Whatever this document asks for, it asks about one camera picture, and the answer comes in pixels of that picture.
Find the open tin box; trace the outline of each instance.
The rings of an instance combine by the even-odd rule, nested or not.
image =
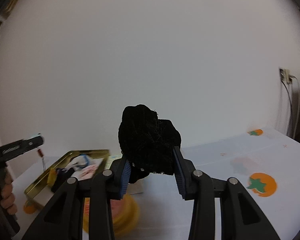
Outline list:
[[[47,185],[48,175],[51,169],[54,168],[64,168],[67,164],[75,157],[80,154],[86,154],[92,159],[103,158],[103,161],[97,168],[95,174],[104,170],[106,162],[109,156],[109,150],[86,150],[86,151],[70,151],[53,163],[49,168],[46,169],[34,182],[32,182],[24,191],[28,201],[33,204],[37,209],[41,210],[43,206],[34,200],[41,190],[43,190]]]

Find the finger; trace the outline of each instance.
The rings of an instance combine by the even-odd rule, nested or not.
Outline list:
[[[9,215],[14,215],[18,211],[17,206],[13,204],[11,207],[7,209]]]
[[[11,184],[11,183],[13,182],[13,179],[12,179],[12,177],[11,177],[9,171],[7,171],[7,173],[6,173],[6,178],[4,179],[4,182],[5,182],[6,184]]]
[[[6,199],[3,199],[0,201],[0,205],[7,209],[8,207],[12,206],[13,203],[15,201],[15,196],[13,194],[11,194],[9,197],[7,197]]]
[[[3,189],[1,190],[1,196],[2,198],[7,198],[12,193],[12,184],[6,184],[4,185]]]

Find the white tablecloth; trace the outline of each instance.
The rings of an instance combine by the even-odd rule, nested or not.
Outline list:
[[[253,193],[254,200],[268,217],[281,240],[291,240],[300,229],[300,144],[272,128],[261,136],[243,134],[230,139],[183,149],[184,158],[197,169],[217,179],[236,177],[247,187],[249,176],[262,172],[273,177],[276,192],[269,197]],[[51,165],[57,157],[50,157]],[[42,172],[40,162],[14,181],[21,239],[36,214],[26,215],[22,206],[24,189]],[[193,201],[184,201],[174,176],[150,174],[144,179],[144,192],[133,195],[140,206],[137,227],[123,239],[184,240],[188,238]],[[216,199],[216,238],[221,239],[220,205]]]

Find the electrical outlet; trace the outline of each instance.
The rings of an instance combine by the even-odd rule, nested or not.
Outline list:
[[[287,84],[290,84],[291,83],[290,70],[286,69],[286,68],[284,68],[284,69],[279,68],[279,72],[280,72],[280,79],[283,82],[286,82]]]

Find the metal bolt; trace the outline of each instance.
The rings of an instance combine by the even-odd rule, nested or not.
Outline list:
[[[112,174],[111,170],[104,170],[102,173],[103,176],[107,176],[107,177],[110,176],[111,174]]]
[[[194,176],[197,176],[197,177],[202,176],[202,174],[203,174],[203,172],[202,172],[202,171],[199,171],[199,170],[195,170],[195,171],[193,172],[193,175],[194,175]]]
[[[74,184],[75,183],[75,178],[71,177],[71,178],[67,179],[67,183],[68,184]]]
[[[237,184],[238,183],[238,180],[236,178],[230,178],[229,179],[229,182],[233,185]]]

